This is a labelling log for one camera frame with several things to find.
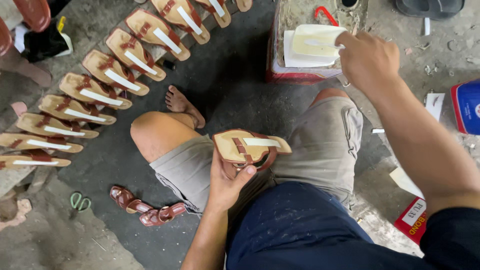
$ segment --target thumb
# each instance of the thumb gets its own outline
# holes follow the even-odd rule
[[[248,181],[250,181],[250,179],[255,175],[256,172],[257,172],[257,168],[253,165],[249,165],[243,168],[243,170],[241,170],[239,174],[237,174],[237,177],[235,177],[235,185],[239,189],[243,188],[243,186]]]

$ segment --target sandal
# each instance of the sandal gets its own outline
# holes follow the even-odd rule
[[[228,12],[225,0],[195,0],[210,12],[216,20],[218,26],[225,28],[232,22],[230,12]]]
[[[100,114],[93,105],[87,107],[65,96],[46,95],[38,108],[54,117],[68,121],[85,121],[103,125],[111,125],[117,121],[117,118],[111,115]]]
[[[288,143],[276,136],[266,136],[243,129],[230,129],[212,136],[218,153],[225,162],[232,163],[240,171],[247,165],[255,165],[257,171],[270,167],[277,154],[291,154]]]
[[[80,129],[78,122],[71,122],[68,125],[49,115],[31,112],[25,112],[18,118],[17,127],[34,134],[54,138],[77,137],[92,139],[100,134],[97,131]]]
[[[125,18],[125,24],[137,38],[160,45],[178,60],[184,61],[190,57],[190,51],[180,41],[173,29],[150,12],[137,9]]]
[[[50,25],[50,8],[46,0],[13,0],[13,2],[34,32],[41,33]]]
[[[162,209],[149,210],[140,216],[140,221],[147,227],[160,226],[172,221],[175,216],[180,215],[185,211],[185,204],[177,203],[172,206],[165,206]]]
[[[0,170],[18,169],[31,165],[65,167],[70,163],[70,160],[53,158],[41,149],[27,150],[17,155],[0,155]]]
[[[127,67],[135,69],[157,82],[167,76],[165,71],[155,64],[152,55],[143,48],[142,44],[123,29],[115,28],[105,43],[117,59]]]
[[[121,110],[132,106],[130,100],[117,96],[117,93],[111,87],[108,87],[107,91],[87,75],[68,72],[60,81],[59,88],[69,96],[86,103],[104,105]]]
[[[110,189],[110,197],[117,202],[118,206],[125,209],[129,214],[136,212],[146,213],[153,207],[139,199],[135,199],[133,193],[123,186],[114,185]]]
[[[239,11],[245,12],[252,8],[253,0],[237,0]]]
[[[139,96],[144,96],[150,91],[148,86],[135,80],[135,76],[129,69],[120,65],[112,56],[99,50],[91,50],[85,56],[82,65],[95,78],[107,85],[118,87]]]
[[[12,45],[13,39],[10,35],[10,30],[2,18],[0,18],[0,57],[5,55]]]
[[[210,33],[188,0],[150,0],[160,16],[193,36],[198,44],[210,40]]]
[[[52,149],[68,153],[78,153],[83,150],[79,144],[67,143],[64,138],[50,138],[31,134],[2,133],[0,145],[17,150]]]

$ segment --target bare foot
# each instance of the bare foot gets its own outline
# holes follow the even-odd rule
[[[167,108],[172,112],[189,114],[193,118],[195,128],[203,128],[205,126],[205,118],[175,86],[168,87],[165,99]]]

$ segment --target white container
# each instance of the white container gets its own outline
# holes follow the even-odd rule
[[[335,46],[336,38],[346,29],[331,25],[300,25],[293,35],[293,59],[319,64],[332,64],[340,56]]]

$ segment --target white tape strip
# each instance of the white tape strip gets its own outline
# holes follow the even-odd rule
[[[111,104],[111,105],[115,105],[115,106],[120,106],[120,105],[123,104],[123,101],[121,101],[121,100],[113,99],[113,98],[107,98],[107,97],[104,97],[100,94],[94,93],[92,91],[88,91],[87,89],[80,90],[80,95],[86,96],[86,97],[89,97],[89,98],[93,98],[95,100],[102,101],[103,103]]]
[[[129,88],[133,91],[138,91],[140,90],[140,86],[137,86],[131,82],[129,82],[128,80],[124,79],[123,77],[121,77],[120,75],[116,74],[115,72],[113,72],[111,69],[108,69],[107,71],[105,71],[105,75],[116,81],[117,83],[125,86],[126,88]]]
[[[92,115],[81,113],[79,111],[72,110],[72,109],[66,109],[63,113],[68,114],[68,115],[73,115],[73,116],[76,116],[76,117],[79,117],[79,118],[89,119],[89,120],[92,120],[92,121],[98,121],[98,122],[105,122],[106,121],[105,118],[92,116]]]
[[[198,27],[197,24],[192,20],[192,18],[190,18],[190,16],[185,12],[183,7],[177,8],[177,11],[180,13],[180,16],[182,16],[182,18],[187,22],[188,26],[190,26],[190,28],[192,28],[192,30],[197,35],[202,33],[202,30],[200,29],[200,27]]]
[[[223,17],[223,15],[225,15],[225,11],[223,11],[222,6],[220,6],[217,0],[208,0],[208,1],[215,8],[215,11],[218,13],[218,16]]]
[[[68,150],[68,149],[72,148],[72,146],[70,146],[70,145],[59,145],[59,144],[53,144],[53,143],[42,142],[42,141],[37,141],[37,140],[28,140],[27,144],[35,145],[35,146],[41,146],[41,147],[47,147],[47,148],[54,148],[54,149],[64,149],[64,150]]]
[[[172,51],[174,51],[177,54],[181,53],[180,47],[178,47],[177,44],[175,44],[175,42],[173,42],[167,35],[165,35],[165,33],[163,33],[162,30],[157,28],[153,31],[153,34],[157,38],[159,38],[161,41],[163,41],[163,43],[165,43],[167,46],[169,46],[170,49],[172,49]]]
[[[14,165],[57,165],[58,161],[15,160]]]
[[[132,62],[134,62],[137,66],[139,66],[141,69],[145,70],[148,73],[151,73],[153,75],[156,75],[156,71],[153,70],[151,67],[145,65],[144,62],[142,62],[140,59],[138,59],[136,56],[134,56],[131,52],[126,51],[125,56],[128,57]]]
[[[45,126],[43,130],[48,132],[55,132],[62,135],[68,135],[68,136],[84,136],[85,135],[85,132],[75,132],[75,131],[64,130],[64,129],[56,128],[52,126]]]
[[[275,146],[281,148],[280,143],[272,139],[242,138],[248,146]]]

